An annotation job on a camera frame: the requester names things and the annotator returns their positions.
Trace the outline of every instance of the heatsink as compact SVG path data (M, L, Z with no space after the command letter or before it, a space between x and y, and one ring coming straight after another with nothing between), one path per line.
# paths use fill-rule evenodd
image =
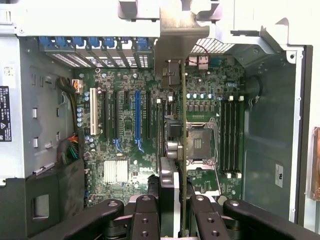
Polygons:
M90 88L90 134L98 134L98 99L97 90Z
M104 162L104 182L106 184L128 182L128 161L107 160Z

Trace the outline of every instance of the black ram slot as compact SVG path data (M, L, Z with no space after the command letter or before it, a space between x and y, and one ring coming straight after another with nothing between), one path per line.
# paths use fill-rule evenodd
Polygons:
M102 93L102 104L103 104L103 134L104 139L107 139L109 136L109 99L108 93L104 91Z
M231 123L231 131L230 131L230 171L234 172L236 168L236 104L235 102L230 103L231 110L231 118L230 118L230 123Z
M145 136L147 139L151 138L151 93L150 91L147 91L145 93Z
M224 172L225 157L226 157L226 104L221 102L221 116L220 116L220 170Z
M118 122L119 122L119 105L118 105L118 92L113 92L113 138L119 138L119 129L118 129Z
M129 91L124 91L124 104L129 104Z
M228 102L226 104L226 118L225 118L226 128L225 128L225 168L229 172L231 161L230 161L230 151L231 151L231 104Z
M240 103L235 104L235 172L239 172Z

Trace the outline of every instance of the black pcie slot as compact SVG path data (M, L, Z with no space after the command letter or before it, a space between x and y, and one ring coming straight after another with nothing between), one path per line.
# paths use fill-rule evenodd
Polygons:
M224 172L226 170L226 104L224 102L221 102L220 114L220 170Z
M231 104L228 102L226 104L226 117L225 117L225 168L229 172L231 167Z
M158 161L160 161L160 157L163 157L162 155L162 124L163 124L163 118L162 118L162 104L157 103L156 104L156 155L158 158Z
M162 152L161 152L161 154L164 156L165 155L165 149L166 149L166 147L165 147L165 145L166 145L166 143L165 143L165 124L164 124L164 122L165 122L165 115L166 115L166 101L165 100L163 100L162 101L162 111L161 111L161 120L162 120L162 125L161 125L161 136L162 136L162 142L161 142L161 148L162 148Z
M236 105L230 103L230 171L234 172L236 168Z
M240 103L235 104L235 172L239 171Z
M151 93L147 91L145 93L145 136L147 139L151 138Z
M102 104L103 104L103 134L104 139L107 139L109 136L109 99L108 93L104 91L102 93Z
M119 129L118 129L118 123L119 123L119 104L118 104L118 92L113 92L113 138L118 139L119 138Z
M129 91L124 91L124 104L128 105L129 104Z

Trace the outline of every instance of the green circuit board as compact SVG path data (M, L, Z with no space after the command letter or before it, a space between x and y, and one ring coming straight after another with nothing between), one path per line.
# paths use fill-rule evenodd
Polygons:
M219 57L206 70L186 66L187 121L221 122L221 103L218 97L238 98L243 90L241 76L243 68L235 60ZM180 119L181 94L177 89L162 89L161 79L156 79L153 70L142 69L75 69L74 78L83 81L83 89L77 94L77 107L81 109L81 127L86 137L84 144L86 205L93 206L105 199L115 198L126 204L131 196L146 194L148 177L158 175L157 164L157 103L167 101L169 96L176 100L171 106L172 114ZM97 92L98 134L90 133L90 88ZM143 152L136 140L136 91L140 92L140 139ZM220 144L212 141L213 146ZM212 170L189 170L197 192L217 190L217 181ZM219 172L222 193L229 198L241 196L241 179L227 179Z

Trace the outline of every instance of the ram slot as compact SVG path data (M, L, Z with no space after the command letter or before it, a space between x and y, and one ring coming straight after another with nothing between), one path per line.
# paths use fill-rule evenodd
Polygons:
M226 170L226 104L221 102L220 113L220 170Z
M139 90L134 93L135 98L135 139L134 142L137 144L141 152L145 152L141 144L141 92Z
M165 141L165 115L166 115L166 106L167 102L165 100L162 101L162 124L161 124L161 135L162 135L162 142L161 142L161 148L162 148L162 155L165 155L165 149L166 149L166 141Z
M117 91L113 92L113 143L118 152L122 153L120 148L120 138L119 138L119 93Z
M231 122L231 131L230 131L230 171L235 172L236 169L236 104L235 102L230 103L230 122Z
M102 104L103 104L103 134L106 140L109 136L109 97L108 92L104 91L102 93Z
M146 104L146 109L145 109L145 136L146 139L151 138L151 93L150 91L147 91L145 93L145 104Z
M90 134L98 134L98 99L95 88L90 88Z
M239 172L240 103L235 104L235 172Z
M225 170L227 174L230 172L230 152L231 152L231 103L226 103L226 115L225 115L225 123L226 123L226 129L225 129Z

